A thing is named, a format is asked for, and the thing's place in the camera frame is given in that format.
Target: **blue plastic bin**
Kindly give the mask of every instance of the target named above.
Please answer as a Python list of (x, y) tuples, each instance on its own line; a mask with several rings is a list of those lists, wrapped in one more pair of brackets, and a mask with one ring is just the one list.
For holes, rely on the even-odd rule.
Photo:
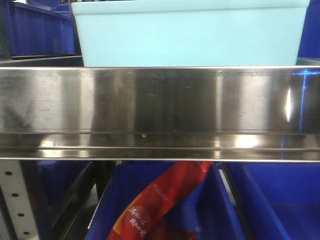
[[(172, 166), (169, 162), (118, 165), (100, 200), (85, 240), (105, 240), (131, 201)], [(164, 218), (170, 228), (199, 233), (199, 240), (245, 240), (216, 167), (205, 180)]]
[(227, 169), (256, 239), (320, 239), (319, 164), (233, 163)]
[(309, 0), (71, 4), (91, 67), (295, 65)]
[(61, 5), (61, 0), (26, 0), (28, 5), (32, 5), (42, 9), (54, 9)]
[(319, 0), (311, 0), (306, 10), (298, 56), (300, 58), (320, 59)]
[(75, 54), (71, 15), (0, 0), (13, 56)]
[(49, 205), (57, 205), (88, 161), (41, 160), (40, 170), (43, 190)]

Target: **blue crate wall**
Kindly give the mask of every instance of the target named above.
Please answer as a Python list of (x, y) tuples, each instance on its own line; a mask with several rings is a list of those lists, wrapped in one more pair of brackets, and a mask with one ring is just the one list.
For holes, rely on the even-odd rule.
[(0, 0), (13, 56), (76, 54), (71, 15)]
[(320, 59), (320, 1), (311, 0), (306, 10), (298, 56)]

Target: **storage rack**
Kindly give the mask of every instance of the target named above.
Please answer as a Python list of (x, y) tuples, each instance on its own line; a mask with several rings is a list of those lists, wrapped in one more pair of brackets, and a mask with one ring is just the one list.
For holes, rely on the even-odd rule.
[[(33, 192), (40, 189), (36, 160), (317, 163), (319, 72), (0, 68), (1, 215), (13, 223), (3, 225), (2, 236), (55, 237), (43, 196)], [(11, 192), (17, 185), (19, 201)]]

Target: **metal upright post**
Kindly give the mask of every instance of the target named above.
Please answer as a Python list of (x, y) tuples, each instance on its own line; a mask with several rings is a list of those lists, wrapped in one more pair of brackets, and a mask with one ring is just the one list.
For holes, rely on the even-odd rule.
[(19, 240), (53, 240), (36, 161), (0, 160), (0, 187)]

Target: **shelving unit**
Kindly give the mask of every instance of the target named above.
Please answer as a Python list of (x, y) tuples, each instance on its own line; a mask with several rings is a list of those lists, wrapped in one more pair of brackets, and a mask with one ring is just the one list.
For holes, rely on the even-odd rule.
[[(16, 218), (6, 232), (54, 239), (32, 193), (35, 160), (317, 163), (319, 78), (317, 66), (2, 67), (0, 185)], [(24, 216), (10, 207), (11, 185), (24, 191)]]

